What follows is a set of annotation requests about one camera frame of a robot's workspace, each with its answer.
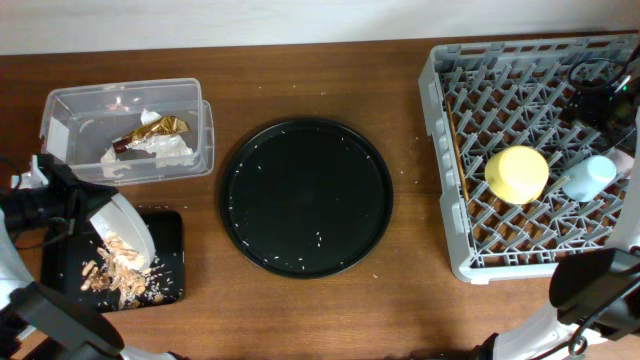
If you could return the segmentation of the light blue cup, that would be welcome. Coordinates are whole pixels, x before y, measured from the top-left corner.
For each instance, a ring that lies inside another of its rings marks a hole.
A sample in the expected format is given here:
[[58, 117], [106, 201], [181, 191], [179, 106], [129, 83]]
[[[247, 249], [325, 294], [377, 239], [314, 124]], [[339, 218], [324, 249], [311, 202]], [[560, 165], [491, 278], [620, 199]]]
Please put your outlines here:
[[572, 200], [589, 202], [614, 180], [616, 174], [613, 161], [602, 155], [594, 155], [563, 173], [568, 181], [562, 186], [562, 191]]

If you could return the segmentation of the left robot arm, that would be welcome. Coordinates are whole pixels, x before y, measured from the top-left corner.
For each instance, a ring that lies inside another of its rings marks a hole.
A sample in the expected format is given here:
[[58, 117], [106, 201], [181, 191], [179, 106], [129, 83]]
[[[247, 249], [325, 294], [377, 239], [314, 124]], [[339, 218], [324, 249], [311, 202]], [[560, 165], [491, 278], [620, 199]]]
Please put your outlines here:
[[116, 328], [95, 310], [37, 283], [24, 262], [17, 237], [45, 228], [43, 247], [76, 239], [91, 224], [115, 230], [146, 260], [155, 245], [133, 206], [112, 186], [78, 179], [53, 156], [32, 157], [26, 173], [16, 172], [1, 192], [1, 356], [10, 359], [34, 330], [45, 340], [30, 359], [150, 359], [152, 353], [125, 345]]

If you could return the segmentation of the gold coffee sachet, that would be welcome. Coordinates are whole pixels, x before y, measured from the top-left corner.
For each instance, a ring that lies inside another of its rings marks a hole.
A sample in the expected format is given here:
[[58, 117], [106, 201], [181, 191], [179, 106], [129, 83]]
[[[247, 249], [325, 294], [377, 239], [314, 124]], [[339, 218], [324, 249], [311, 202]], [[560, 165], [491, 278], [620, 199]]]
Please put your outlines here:
[[114, 139], [112, 141], [112, 147], [116, 154], [120, 154], [136, 145], [146, 142], [154, 135], [175, 135], [188, 132], [189, 130], [190, 127], [184, 120], [176, 116], [164, 116], [129, 134]]

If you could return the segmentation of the food scraps and rice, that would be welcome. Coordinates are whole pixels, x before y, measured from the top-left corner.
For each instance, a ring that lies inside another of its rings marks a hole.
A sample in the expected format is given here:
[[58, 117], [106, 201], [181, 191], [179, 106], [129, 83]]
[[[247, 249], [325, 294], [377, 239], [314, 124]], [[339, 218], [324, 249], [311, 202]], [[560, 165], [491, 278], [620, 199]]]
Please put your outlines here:
[[159, 305], [170, 298], [172, 271], [157, 256], [149, 268], [143, 269], [147, 257], [111, 230], [97, 248], [97, 254], [101, 264], [95, 260], [83, 263], [81, 291], [115, 293], [118, 310], [135, 309], [144, 301]]

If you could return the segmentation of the white tissue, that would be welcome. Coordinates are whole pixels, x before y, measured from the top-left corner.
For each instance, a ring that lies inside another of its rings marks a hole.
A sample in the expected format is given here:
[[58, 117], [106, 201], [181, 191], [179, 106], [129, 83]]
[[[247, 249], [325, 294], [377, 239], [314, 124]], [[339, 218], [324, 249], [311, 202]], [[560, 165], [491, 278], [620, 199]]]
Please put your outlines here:
[[[164, 116], [157, 112], [144, 109], [140, 115], [140, 120], [142, 126], [144, 126], [161, 117]], [[122, 178], [123, 174], [118, 174], [118, 171], [131, 170], [132, 166], [118, 165], [118, 162], [127, 161], [133, 155], [152, 155], [156, 160], [157, 168], [175, 165], [192, 165], [193, 161], [186, 159], [186, 156], [191, 156], [193, 149], [187, 145], [182, 134], [183, 133], [175, 135], [154, 135], [146, 142], [136, 145], [120, 154], [116, 154], [113, 147], [109, 148], [100, 159], [102, 164], [106, 164], [106, 167], [102, 169], [103, 175], [106, 178]]]

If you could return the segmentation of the yellow bowl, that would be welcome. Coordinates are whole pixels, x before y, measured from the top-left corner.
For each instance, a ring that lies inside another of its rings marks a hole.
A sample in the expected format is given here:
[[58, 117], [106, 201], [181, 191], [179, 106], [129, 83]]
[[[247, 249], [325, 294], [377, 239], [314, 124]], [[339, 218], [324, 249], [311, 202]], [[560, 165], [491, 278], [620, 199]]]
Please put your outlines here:
[[533, 202], [549, 179], [545, 158], [527, 146], [511, 146], [492, 156], [484, 170], [491, 192], [503, 202], [522, 205]]

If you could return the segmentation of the grey plate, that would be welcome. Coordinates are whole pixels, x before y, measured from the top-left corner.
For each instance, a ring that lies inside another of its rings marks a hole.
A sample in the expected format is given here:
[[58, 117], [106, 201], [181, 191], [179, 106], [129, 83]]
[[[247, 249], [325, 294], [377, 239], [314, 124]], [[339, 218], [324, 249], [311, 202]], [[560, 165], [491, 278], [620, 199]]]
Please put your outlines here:
[[90, 222], [103, 240], [110, 233], [115, 233], [137, 251], [143, 259], [136, 266], [138, 270], [150, 267], [156, 254], [153, 238], [140, 214], [121, 193], [114, 195], [109, 203], [90, 218]]

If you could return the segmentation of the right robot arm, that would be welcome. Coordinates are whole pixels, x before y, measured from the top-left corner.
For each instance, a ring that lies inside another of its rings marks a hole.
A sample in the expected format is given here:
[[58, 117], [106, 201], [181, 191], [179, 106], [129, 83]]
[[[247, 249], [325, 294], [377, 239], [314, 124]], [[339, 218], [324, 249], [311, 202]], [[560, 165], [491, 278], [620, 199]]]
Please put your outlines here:
[[[599, 131], [609, 148], [639, 156], [639, 53], [607, 81], [568, 83], [575, 93], [560, 114], [566, 123]], [[604, 249], [571, 255], [556, 268], [549, 301], [524, 325], [494, 333], [473, 359], [581, 358], [591, 345], [639, 333], [639, 168], [633, 166], [625, 202]]]

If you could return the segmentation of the white cup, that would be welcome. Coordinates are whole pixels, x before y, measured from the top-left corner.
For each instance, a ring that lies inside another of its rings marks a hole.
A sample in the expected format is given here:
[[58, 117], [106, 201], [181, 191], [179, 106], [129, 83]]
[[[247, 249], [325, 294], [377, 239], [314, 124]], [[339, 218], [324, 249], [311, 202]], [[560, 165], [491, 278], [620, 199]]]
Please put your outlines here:
[[610, 160], [614, 163], [618, 176], [624, 179], [629, 179], [631, 177], [635, 161], [632, 156], [620, 149], [615, 149], [610, 154]]

